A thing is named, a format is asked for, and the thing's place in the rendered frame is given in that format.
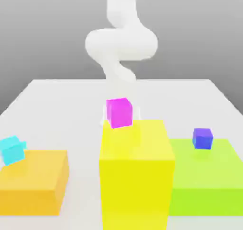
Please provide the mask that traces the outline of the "small blue cube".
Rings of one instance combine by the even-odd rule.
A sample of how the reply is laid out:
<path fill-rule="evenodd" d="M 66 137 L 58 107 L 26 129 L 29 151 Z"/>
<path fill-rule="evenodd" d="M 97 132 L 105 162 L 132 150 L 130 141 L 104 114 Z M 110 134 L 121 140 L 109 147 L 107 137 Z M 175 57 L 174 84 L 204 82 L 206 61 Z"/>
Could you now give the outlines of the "small blue cube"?
<path fill-rule="evenodd" d="M 192 142 L 194 149 L 210 150 L 213 142 L 213 134 L 210 128 L 194 128 Z"/>

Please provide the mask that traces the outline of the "large lime green box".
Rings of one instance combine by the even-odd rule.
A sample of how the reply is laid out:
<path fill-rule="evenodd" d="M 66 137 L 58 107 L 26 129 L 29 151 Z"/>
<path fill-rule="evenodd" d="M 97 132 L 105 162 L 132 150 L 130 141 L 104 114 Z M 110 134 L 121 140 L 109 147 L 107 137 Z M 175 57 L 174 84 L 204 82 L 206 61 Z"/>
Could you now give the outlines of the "large lime green box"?
<path fill-rule="evenodd" d="M 210 150 L 171 139 L 175 171 L 171 216 L 243 216 L 243 161 L 227 139 Z"/>

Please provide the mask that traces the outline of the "small cyan cube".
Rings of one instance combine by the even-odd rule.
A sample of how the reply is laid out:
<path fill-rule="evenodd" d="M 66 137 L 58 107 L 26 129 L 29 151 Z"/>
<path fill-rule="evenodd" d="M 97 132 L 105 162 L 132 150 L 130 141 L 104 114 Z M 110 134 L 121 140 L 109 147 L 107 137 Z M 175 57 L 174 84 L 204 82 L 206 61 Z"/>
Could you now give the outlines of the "small cyan cube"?
<path fill-rule="evenodd" d="M 5 166 L 25 159 L 26 141 L 20 141 L 17 136 L 0 140 L 0 156 Z"/>

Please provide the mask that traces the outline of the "small magenta cube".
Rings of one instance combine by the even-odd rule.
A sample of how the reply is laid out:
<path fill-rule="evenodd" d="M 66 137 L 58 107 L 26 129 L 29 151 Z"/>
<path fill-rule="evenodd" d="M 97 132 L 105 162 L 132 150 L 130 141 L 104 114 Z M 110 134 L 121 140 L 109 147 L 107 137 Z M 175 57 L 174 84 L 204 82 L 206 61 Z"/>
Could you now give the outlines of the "small magenta cube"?
<path fill-rule="evenodd" d="M 133 106 L 127 98 L 106 101 L 107 120 L 112 128 L 130 126 L 133 122 Z"/>

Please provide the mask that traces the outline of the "large yellow box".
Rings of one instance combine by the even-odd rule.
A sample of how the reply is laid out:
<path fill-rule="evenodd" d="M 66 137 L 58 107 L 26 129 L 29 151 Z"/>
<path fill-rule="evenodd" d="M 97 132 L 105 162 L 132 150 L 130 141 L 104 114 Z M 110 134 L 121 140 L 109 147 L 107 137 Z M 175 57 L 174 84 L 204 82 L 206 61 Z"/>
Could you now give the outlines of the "large yellow box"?
<path fill-rule="evenodd" d="M 162 120 L 103 125 L 99 178 L 103 230 L 166 230 L 175 156 Z"/>

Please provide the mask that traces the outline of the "large orange box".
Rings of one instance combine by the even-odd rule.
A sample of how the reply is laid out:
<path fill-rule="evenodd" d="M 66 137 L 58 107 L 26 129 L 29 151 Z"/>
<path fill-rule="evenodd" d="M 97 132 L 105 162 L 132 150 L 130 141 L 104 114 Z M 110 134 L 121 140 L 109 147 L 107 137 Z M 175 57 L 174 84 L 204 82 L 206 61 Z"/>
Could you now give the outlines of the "large orange box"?
<path fill-rule="evenodd" d="M 26 150 L 0 171 L 0 216 L 55 216 L 69 178 L 66 150 Z"/>

